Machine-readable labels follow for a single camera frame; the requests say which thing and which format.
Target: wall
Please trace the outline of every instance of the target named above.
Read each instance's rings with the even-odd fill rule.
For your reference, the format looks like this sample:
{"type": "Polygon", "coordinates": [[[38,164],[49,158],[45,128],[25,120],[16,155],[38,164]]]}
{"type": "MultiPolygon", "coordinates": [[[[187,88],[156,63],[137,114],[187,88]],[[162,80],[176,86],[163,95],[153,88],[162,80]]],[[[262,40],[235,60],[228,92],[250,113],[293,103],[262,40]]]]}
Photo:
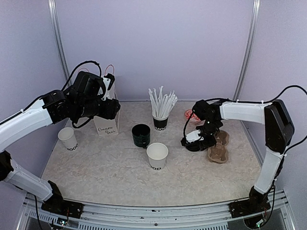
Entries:
{"type": "MultiPolygon", "coordinates": [[[[1,1],[0,120],[26,107],[34,98],[64,84],[48,2],[1,1]]],[[[40,176],[63,124],[38,130],[7,150],[24,168],[40,176]]],[[[0,182],[0,229],[11,230],[25,193],[0,182]]]]}
{"type": "MultiPolygon", "coordinates": [[[[241,100],[268,100],[284,87],[298,84],[307,89],[307,2],[262,0],[257,32],[241,100]]],[[[292,144],[307,133],[307,97],[290,89],[281,97],[296,128],[292,144]]],[[[247,123],[264,155],[264,128],[247,123]]],[[[306,229],[307,143],[288,152],[277,184],[283,188],[299,230],[306,229]]]]}
{"type": "Polygon", "coordinates": [[[69,69],[114,64],[121,100],[149,99],[161,85],[181,100],[232,97],[252,8],[252,0],[57,1],[69,69]]]}

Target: marble tabletop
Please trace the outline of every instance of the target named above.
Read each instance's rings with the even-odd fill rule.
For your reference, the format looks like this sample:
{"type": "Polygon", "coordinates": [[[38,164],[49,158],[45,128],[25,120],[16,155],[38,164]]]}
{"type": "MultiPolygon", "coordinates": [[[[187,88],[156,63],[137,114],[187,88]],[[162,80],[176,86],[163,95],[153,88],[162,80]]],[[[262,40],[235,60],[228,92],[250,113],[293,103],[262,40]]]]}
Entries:
{"type": "MultiPolygon", "coordinates": [[[[260,166],[239,121],[223,121],[230,135],[225,164],[209,162],[207,151],[181,146],[184,112],[193,102],[177,102],[164,131],[154,129],[149,102],[121,102],[119,134],[100,137],[93,122],[76,129],[79,147],[68,151],[57,142],[43,179],[55,182],[64,198],[123,206],[186,206],[248,196],[260,166]],[[153,170],[146,149],[133,144],[131,129],[144,123],[151,143],[162,142],[169,154],[165,167],[153,170]]],[[[187,133],[195,127],[188,125],[187,133]]]]}

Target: black mug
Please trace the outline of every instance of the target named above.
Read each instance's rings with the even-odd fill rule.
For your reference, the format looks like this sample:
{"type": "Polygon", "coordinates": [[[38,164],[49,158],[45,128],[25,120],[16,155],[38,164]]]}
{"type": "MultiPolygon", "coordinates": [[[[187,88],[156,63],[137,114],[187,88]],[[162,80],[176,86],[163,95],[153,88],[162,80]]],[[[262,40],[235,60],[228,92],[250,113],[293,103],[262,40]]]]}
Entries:
{"type": "Polygon", "coordinates": [[[132,136],[137,147],[147,148],[150,143],[150,128],[145,124],[138,124],[132,128],[132,136]]]}

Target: white paper cup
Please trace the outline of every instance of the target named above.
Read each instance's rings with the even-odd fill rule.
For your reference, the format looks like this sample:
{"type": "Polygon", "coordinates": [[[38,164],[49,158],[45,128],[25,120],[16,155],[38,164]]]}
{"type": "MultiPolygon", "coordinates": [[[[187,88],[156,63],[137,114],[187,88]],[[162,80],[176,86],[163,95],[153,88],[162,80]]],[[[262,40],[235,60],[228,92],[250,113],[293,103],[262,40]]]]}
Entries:
{"type": "Polygon", "coordinates": [[[63,128],[58,133],[58,138],[59,138],[60,141],[62,141],[64,146],[69,151],[74,151],[78,148],[78,143],[77,143],[73,128],[70,128],[70,127],[63,128]]]}
{"type": "Polygon", "coordinates": [[[168,149],[164,144],[153,143],[147,147],[146,152],[152,169],[161,170],[164,168],[168,155],[168,149]]]}

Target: paper cup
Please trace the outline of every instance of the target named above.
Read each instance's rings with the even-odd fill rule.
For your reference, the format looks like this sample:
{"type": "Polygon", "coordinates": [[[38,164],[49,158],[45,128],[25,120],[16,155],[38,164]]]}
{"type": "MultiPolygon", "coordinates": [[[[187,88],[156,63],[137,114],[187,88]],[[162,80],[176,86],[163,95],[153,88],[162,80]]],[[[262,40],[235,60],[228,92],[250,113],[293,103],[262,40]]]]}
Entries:
{"type": "Polygon", "coordinates": [[[152,169],[161,170],[164,168],[166,157],[168,155],[168,149],[164,144],[153,143],[147,147],[146,152],[152,169]]]}
{"type": "Polygon", "coordinates": [[[158,118],[158,117],[155,117],[153,116],[153,124],[154,124],[154,128],[158,131],[163,131],[166,129],[166,126],[167,126],[167,120],[168,120],[168,117],[167,118],[158,118]]]}
{"type": "Polygon", "coordinates": [[[58,138],[69,151],[74,151],[78,148],[78,143],[73,128],[63,128],[58,133],[58,138]]]}

